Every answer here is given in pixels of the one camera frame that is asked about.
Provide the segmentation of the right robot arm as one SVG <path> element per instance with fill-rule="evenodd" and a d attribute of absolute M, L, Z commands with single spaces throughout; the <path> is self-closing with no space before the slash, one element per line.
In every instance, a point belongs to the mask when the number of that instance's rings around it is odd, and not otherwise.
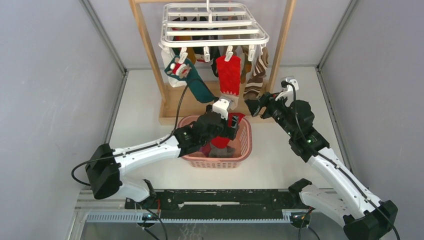
<path fill-rule="evenodd" d="M 315 169 L 335 190 L 332 196 L 317 188 L 311 181 L 301 179 L 289 187 L 289 203 L 295 208 L 304 205 L 323 213 L 339 224 L 350 240 L 379 240 L 394 231 L 397 206 L 382 201 L 364 186 L 336 155 L 328 141 L 313 127 L 315 115 L 307 101 L 294 99 L 286 105 L 287 98 L 275 93 L 265 93 L 259 99 L 247 99 L 253 117 L 272 118 L 290 137 L 292 151 Z"/>

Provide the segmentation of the pink plastic laundry basket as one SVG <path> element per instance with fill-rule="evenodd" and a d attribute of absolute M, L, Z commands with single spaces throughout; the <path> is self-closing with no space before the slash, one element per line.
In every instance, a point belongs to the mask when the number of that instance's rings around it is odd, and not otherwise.
<path fill-rule="evenodd" d="M 230 113 L 229 116 L 238 117 L 239 129 L 234 140 L 217 137 L 182 159 L 195 168 L 233 169 L 249 157 L 253 147 L 251 124 L 241 112 Z"/>

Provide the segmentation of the grey sock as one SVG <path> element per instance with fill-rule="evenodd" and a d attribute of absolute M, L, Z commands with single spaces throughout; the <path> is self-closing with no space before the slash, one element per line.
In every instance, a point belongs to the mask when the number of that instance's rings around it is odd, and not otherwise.
<path fill-rule="evenodd" d="M 212 145 L 209 158 L 233 158 L 235 152 L 236 150 L 230 146 L 226 146 L 224 148 L 218 148 Z"/>

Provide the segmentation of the white plastic clip hanger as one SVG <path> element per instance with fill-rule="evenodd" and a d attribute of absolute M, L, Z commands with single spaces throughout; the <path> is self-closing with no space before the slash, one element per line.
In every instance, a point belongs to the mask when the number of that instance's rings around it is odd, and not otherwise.
<path fill-rule="evenodd" d="M 257 49 L 263 49 L 270 36 L 245 4 L 238 2 L 168 3 L 163 8 L 160 46 L 162 48 L 248 47 L 252 61 Z"/>

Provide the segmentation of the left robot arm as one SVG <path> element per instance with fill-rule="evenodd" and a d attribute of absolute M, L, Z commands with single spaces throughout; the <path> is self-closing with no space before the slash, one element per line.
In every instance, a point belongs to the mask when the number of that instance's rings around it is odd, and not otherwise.
<path fill-rule="evenodd" d="M 112 149 L 104 143 L 97 147 L 84 164 L 89 185 L 96 200 L 115 195 L 130 198 L 143 208 L 156 203 L 151 182 L 131 180 L 128 174 L 145 165 L 171 158 L 181 158 L 198 152 L 216 137 L 234 140 L 239 130 L 239 117 L 208 110 L 197 120 L 176 128 L 173 133 L 132 147 Z"/>

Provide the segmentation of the orange pink purple sock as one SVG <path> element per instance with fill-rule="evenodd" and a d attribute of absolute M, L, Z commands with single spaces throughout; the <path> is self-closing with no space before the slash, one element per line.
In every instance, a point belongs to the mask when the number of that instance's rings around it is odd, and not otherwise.
<path fill-rule="evenodd" d="M 211 145 L 208 143 L 205 146 L 202 146 L 199 151 L 195 152 L 194 155 L 196 157 L 200 157 L 200 158 L 208 158 L 210 155 L 210 152 L 212 150 Z"/>

